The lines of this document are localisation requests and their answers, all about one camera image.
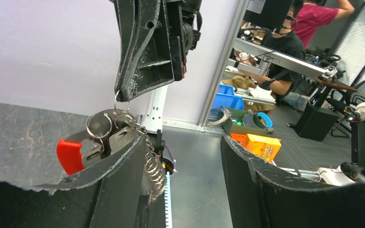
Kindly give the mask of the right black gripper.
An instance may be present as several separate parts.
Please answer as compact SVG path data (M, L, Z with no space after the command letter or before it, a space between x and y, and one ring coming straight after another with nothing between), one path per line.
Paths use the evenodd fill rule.
M184 79L186 56L196 49L201 36L201 3L113 1L121 39L115 91L121 102Z

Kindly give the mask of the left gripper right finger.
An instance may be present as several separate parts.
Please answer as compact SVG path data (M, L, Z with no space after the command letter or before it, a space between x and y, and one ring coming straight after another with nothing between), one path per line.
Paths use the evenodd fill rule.
M289 173L221 137L235 228L365 228L365 180L334 186Z

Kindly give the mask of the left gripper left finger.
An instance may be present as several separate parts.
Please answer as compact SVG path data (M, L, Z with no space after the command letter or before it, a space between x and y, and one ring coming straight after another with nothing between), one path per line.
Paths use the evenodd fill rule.
M0 228L132 228L145 140L64 178L29 190L0 182Z

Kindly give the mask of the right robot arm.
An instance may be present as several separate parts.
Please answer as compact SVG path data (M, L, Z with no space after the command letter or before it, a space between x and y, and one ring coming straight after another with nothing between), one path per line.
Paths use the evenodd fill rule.
M121 41L115 83L116 100L151 97L142 125L151 133L163 128L168 85L186 73L186 56L200 39L199 0L113 1Z

